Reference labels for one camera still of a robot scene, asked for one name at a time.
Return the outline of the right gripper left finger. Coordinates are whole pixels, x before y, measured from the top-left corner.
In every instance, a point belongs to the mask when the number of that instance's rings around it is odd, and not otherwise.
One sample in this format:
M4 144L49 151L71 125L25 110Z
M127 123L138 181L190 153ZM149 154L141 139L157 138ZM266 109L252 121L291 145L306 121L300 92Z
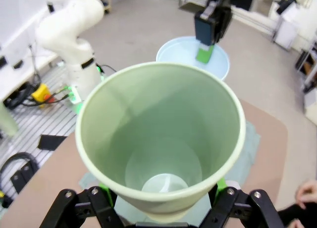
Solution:
M79 228L89 217L96 217L101 228L124 227L119 215L110 205L108 193L93 186L76 193L63 189L56 196L41 228Z

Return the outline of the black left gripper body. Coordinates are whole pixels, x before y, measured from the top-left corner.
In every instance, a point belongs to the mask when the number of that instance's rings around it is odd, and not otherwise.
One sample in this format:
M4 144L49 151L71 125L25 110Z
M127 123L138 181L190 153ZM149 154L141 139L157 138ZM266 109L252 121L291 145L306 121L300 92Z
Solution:
M208 0L194 16L196 40L215 45L225 35L232 19L231 0Z

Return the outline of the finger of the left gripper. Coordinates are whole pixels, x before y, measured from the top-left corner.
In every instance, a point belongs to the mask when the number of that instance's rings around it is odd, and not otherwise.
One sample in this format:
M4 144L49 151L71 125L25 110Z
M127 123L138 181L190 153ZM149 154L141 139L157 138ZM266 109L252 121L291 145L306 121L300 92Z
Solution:
M196 60L198 62L207 64L212 56L213 49L214 49L214 45L207 46L205 44L200 43L198 52L196 55Z

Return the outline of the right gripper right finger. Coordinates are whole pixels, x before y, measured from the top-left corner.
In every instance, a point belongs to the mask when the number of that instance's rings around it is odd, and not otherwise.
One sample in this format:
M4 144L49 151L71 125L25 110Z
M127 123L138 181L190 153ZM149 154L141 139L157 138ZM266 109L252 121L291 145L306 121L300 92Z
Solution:
M213 183L208 190L211 208L202 221L203 228L222 228L230 218L239 219L246 228L283 228L280 219L267 192L255 189L246 194L232 186L217 191Z

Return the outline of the person's right hand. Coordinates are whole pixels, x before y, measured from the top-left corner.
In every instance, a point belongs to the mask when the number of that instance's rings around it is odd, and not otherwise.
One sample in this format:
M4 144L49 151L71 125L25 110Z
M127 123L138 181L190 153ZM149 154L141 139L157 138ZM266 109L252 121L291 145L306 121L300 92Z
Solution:
M308 180L300 185L295 194L296 203L306 209L306 203L317 202L317 181Z

